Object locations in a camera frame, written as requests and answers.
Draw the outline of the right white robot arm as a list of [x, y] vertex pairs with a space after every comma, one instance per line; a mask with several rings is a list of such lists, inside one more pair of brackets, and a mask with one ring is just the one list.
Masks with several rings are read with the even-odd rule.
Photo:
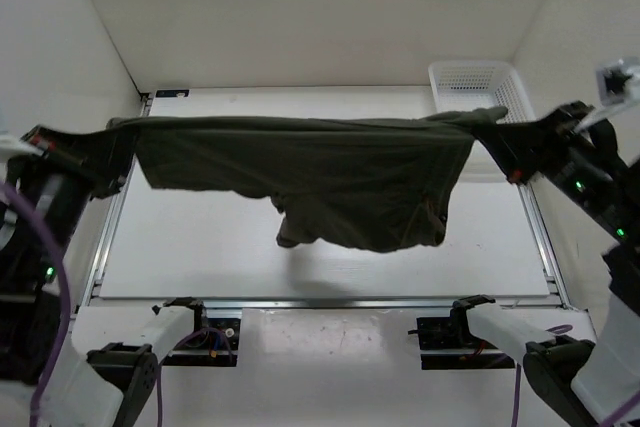
[[460, 346], [496, 347], [517, 381], [569, 426], [639, 423], [639, 165], [618, 154], [610, 121], [594, 107], [564, 104], [540, 120], [476, 131], [509, 182], [540, 175], [593, 220], [614, 244], [602, 258], [610, 292], [596, 339], [569, 323], [541, 328], [485, 295], [455, 301], [449, 334]]

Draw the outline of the olive green shorts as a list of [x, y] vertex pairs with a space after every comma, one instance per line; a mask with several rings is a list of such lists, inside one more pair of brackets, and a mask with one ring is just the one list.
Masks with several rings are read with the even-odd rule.
[[503, 106], [418, 119], [286, 117], [115, 118], [136, 136], [135, 155], [155, 189], [233, 192], [269, 199], [280, 246], [322, 240], [391, 253], [436, 247], [449, 201], [479, 127]]

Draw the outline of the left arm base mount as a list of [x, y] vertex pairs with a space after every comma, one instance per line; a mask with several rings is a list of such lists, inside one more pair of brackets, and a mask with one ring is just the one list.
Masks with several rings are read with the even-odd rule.
[[207, 318], [215, 332], [201, 333], [173, 351], [164, 361], [176, 367], [235, 367], [237, 365], [241, 318], [224, 314]]

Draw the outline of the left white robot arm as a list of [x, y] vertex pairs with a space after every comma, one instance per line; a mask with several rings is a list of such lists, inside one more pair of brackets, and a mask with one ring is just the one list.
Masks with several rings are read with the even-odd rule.
[[88, 203], [122, 189], [137, 139], [43, 127], [1, 137], [1, 390], [33, 426], [132, 426], [165, 359], [208, 339], [193, 298], [155, 306], [121, 339], [78, 339], [66, 251]]

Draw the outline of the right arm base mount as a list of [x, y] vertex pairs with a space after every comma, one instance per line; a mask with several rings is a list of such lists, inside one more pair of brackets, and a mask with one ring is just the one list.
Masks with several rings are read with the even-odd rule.
[[464, 297], [453, 302], [448, 317], [418, 317], [407, 331], [415, 336], [423, 370], [497, 370], [515, 368], [515, 362], [490, 342], [471, 334], [466, 314], [469, 310], [495, 304], [486, 295]]

